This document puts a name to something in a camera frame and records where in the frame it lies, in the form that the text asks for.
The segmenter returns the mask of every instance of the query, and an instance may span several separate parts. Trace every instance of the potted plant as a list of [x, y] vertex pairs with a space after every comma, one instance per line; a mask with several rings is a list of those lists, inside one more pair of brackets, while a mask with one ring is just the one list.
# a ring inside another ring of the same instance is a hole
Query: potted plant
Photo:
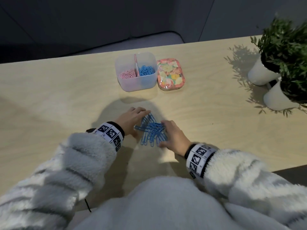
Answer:
[[268, 108], [280, 111], [307, 103], [307, 45], [301, 46], [301, 52], [293, 64], [278, 63], [282, 78], [263, 97]]
[[279, 62], [294, 63], [297, 58], [296, 45], [307, 43], [307, 23], [293, 28], [292, 22], [275, 17], [263, 35], [251, 42], [259, 48], [259, 58], [248, 73], [248, 79], [255, 85], [265, 85], [280, 77]]

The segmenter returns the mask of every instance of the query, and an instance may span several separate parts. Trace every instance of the wooden table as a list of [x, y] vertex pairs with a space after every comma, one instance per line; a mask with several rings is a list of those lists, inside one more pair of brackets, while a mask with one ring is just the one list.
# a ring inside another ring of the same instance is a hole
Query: wooden table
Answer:
[[[184, 87], [121, 90], [115, 59], [145, 51], [157, 60], [179, 60]], [[114, 120], [131, 106], [151, 109], [157, 120], [174, 120], [191, 141], [252, 152], [272, 171], [307, 164], [307, 115], [269, 110], [262, 101], [266, 87], [244, 82], [257, 57], [243, 37], [1, 64], [0, 193], [51, 158], [71, 133]], [[91, 205], [125, 195], [151, 177], [188, 177], [179, 162], [171, 151], [127, 137]]]

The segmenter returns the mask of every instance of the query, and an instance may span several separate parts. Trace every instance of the translucent plastic box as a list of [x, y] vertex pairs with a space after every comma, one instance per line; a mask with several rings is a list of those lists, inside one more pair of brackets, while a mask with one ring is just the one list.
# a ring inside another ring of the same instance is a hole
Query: translucent plastic box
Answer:
[[132, 92], [141, 89], [152, 88], [157, 83], [158, 65], [156, 57], [151, 52], [142, 52], [136, 54], [138, 66], [152, 66], [155, 70], [154, 74], [123, 79], [119, 75], [125, 70], [135, 68], [134, 54], [120, 56], [115, 60], [115, 71], [117, 80], [121, 88], [126, 92]]

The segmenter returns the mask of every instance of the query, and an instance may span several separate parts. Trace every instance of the white fleece jacket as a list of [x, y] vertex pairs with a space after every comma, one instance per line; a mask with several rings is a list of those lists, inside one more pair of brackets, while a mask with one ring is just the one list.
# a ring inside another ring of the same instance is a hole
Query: white fleece jacket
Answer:
[[[0, 229], [65, 229], [75, 205], [103, 186], [115, 157], [101, 136], [72, 134], [0, 198]], [[190, 179], [149, 179], [127, 197], [104, 202], [76, 229], [307, 229], [307, 188], [268, 172], [252, 154], [217, 151], [202, 183], [210, 195]]]

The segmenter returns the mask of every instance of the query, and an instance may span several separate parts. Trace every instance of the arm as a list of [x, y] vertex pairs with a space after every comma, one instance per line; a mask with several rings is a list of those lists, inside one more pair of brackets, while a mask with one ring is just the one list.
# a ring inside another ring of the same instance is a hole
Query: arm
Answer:
[[168, 124], [168, 128], [170, 141], [161, 146], [184, 156], [191, 176], [214, 197], [253, 209], [291, 229], [307, 226], [306, 187], [268, 172], [253, 154], [230, 149], [215, 151], [204, 144], [192, 144], [177, 126]]
[[150, 111], [131, 108], [94, 133], [74, 133], [55, 156], [0, 198], [0, 229], [64, 229], [75, 205], [94, 188], [116, 158], [124, 135]]

